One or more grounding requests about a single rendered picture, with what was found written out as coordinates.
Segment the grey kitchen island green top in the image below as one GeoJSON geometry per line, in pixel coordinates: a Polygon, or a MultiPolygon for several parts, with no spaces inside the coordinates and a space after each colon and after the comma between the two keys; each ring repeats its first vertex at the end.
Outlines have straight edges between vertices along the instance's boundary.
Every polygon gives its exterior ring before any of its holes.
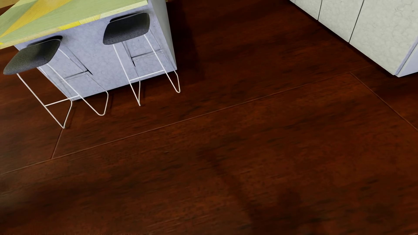
{"type": "Polygon", "coordinates": [[[77,94],[87,97],[165,75],[180,92],[177,73],[169,74],[177,64],[165,0],[19,0],[0,15],[0,49],[22,50],[59,36],[60,48],[47,65],[19,73],[35,91],[53,84],[79,99],[77,94]],[[111,21],[136,24],[142,13],[150,19],[144,34],[103,44],[111,21]]]}

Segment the pale marbled cabinet row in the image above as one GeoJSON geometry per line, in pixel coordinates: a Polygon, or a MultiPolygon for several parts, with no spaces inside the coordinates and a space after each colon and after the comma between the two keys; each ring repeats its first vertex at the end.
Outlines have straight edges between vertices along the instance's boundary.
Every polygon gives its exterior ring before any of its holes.
{"type": "Polygon", "coordinates": [[[418,73],[418,0],[290,0],[390,74],[418,73]]]}

